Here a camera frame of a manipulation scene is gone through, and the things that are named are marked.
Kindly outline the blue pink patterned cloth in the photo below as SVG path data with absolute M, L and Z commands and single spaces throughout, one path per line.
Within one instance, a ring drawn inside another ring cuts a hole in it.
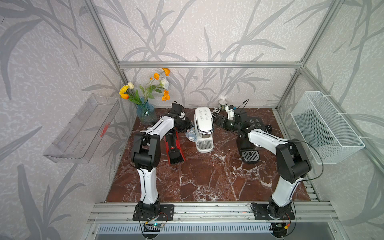
M 192 127 L 191 129 L 187 130 L 185 133 L 186 137 L 191 141 L 191 142 L 196 142 L 197 140 L 197 134 L 195 131 L 195 128 Z

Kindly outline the white coffee machine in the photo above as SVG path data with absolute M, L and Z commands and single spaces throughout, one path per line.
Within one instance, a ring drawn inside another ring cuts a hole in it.
M 196 148 L 200 153 L 209 153 L 214 148 L 214 122 L 212 113 L 207 107 L 199 107 L 194 113 Z

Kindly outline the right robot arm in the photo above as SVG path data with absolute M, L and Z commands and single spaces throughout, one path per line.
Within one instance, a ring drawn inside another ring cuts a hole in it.
M 238 134 L 237 147 L 243 162 L 258 162 L 261 148 L 277 157 L 277 170 L 280 175 L 277 187 L 267 204 L 251 204 L 255 218 L 279 220 L 290 216 L 294 192 L 312 169 L 302 142 L 274 136 L 272 127 L 265 126 L 258 117 L 249 119 L 246 115 L 235 115 L 229 119 L 217 115 L 213 121 L 217 126 Z

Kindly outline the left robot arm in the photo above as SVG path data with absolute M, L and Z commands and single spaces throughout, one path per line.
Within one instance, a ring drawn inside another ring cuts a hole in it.
M 149 130 L 135 135 L 131 158 L 138 170 L 141 184 L 141 198 L 135 208 L 135 221 L 151 220 L 161 211 L 156 184 L 157 166 L 161 160 L 161 140 L 165 139 L 169 164 L 182 163 L 185 156 L 178 133 L 191 127 L 191 121 L 185 117 L 185 113 L 166 114 Z

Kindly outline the red coffee machine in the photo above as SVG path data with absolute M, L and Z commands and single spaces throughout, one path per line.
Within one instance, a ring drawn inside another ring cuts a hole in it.
M 185 157 L 183 151 L 181 149 L 181 145 L 179 142 L 178 132 L 176 129 L 169 130 L 165 137 L 166 151 L 168 157 L 169 165 L 175 165 L 178 163 L 183 163 L 185 161 Z

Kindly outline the tin can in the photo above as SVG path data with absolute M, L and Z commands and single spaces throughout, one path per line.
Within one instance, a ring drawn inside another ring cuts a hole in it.
M 219 100 L 220 111 L 224 111 L 228 105 L 228 102 L 225 99 Z

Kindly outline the blue glass vase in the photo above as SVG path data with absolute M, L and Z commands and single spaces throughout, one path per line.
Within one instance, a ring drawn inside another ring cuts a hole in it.
M 137 115 L 143 125 L 151 126 L 157 122 L 154 106 L 148 100 L 140 98 L 141 104 L 137 105 Z

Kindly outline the orange yellow artificial flowers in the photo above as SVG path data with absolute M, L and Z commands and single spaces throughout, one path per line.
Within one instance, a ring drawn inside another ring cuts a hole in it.
M 124 100 L 129 100 L 136 105 L 145 104 L 148 99 L 154 99 L 154 93 L 163 94 L 161 97 L 162 101 L 166 102 L 171 99 L 169 93 L 170 83 L 167 77 L 170 76 L 171 70 L 163 68 L 161 73 L 155 73 L 153 77 L 149 78 L 146 85 L 139 85 L 135 88 L 132 82 L 124 85 L 119 92 L 119 95 Z

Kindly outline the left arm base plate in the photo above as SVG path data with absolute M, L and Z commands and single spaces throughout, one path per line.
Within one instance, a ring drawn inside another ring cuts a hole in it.
M 175 205 L 155 204 L 145 205 L 137 204 L 134 210 L 133 221 L 172 221 L 175 212 Z

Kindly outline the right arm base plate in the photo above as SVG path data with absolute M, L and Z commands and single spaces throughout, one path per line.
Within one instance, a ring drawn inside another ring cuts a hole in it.
M 275 203 L 257 204 L 251 203 L 251 210 L 255 220 L 295 220 L 295 211 L 291 204 L 279 207 Z

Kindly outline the clear plastic wall shelf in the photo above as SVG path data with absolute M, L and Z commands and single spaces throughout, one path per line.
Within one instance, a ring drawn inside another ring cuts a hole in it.
M 43 156 L 54 163 L 89 163 L 120 106 L 118 99 L 92 94 Z

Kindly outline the aluminium front rail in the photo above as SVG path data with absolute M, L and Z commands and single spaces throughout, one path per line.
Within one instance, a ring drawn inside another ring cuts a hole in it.
M 250 202 L 185 202 L 173 203 L 172 213 L 160 214 L 160 220 L 169 224 L 186 223 L 251 223 L 255 222 Z M 108 203 L 94 205 L 88 224 L 130 224 L 135 203 Z M 338 222 L 330 202 L 300 202 L 292 204 L 293 218 L 282 218 L 286 223 Z

